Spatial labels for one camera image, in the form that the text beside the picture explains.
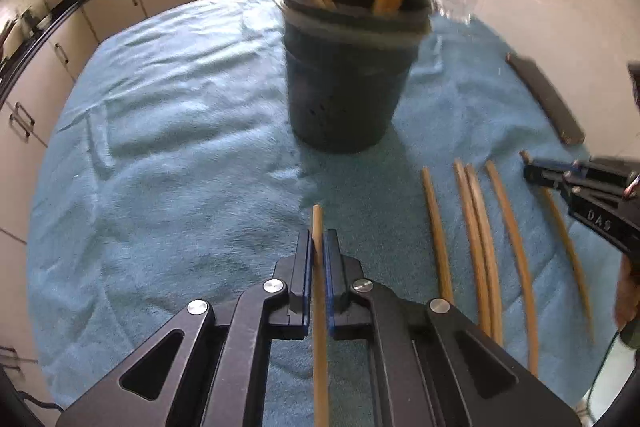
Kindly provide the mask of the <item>person's right hand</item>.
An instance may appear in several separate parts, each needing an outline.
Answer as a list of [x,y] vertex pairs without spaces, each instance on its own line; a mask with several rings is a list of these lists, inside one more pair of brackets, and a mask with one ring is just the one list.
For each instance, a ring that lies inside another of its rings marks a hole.
[[629,258],[623,255],[620,257],[614,305],[614,320],[619,331],[637,316],[639,300],[640,289],[632,276],[632,264]]

